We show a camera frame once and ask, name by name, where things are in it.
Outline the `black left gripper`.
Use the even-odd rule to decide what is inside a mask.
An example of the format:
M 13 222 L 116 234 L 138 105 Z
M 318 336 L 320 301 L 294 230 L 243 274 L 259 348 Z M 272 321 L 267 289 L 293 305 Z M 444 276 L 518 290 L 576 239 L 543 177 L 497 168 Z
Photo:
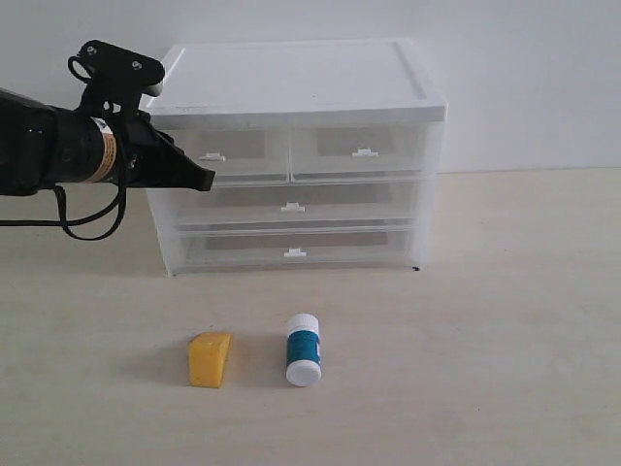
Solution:
M 117 146 L 113 168 L 102 183 L 118 184 L 124 168 L 128 187 L 212 189 L 215 171 L 199 166 L 171 136 L 156 131 L 148 113 L 103 110 L 101 117 L 112 125 Z

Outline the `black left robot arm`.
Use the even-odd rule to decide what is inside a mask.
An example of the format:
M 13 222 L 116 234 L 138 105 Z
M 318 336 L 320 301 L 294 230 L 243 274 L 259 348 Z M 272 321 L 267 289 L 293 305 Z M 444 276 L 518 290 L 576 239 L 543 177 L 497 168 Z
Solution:
M 68 110 L 1 92 L 4 195 L 30 196 L 57 183 L 208 191 L 214 177 L 138 109 Z

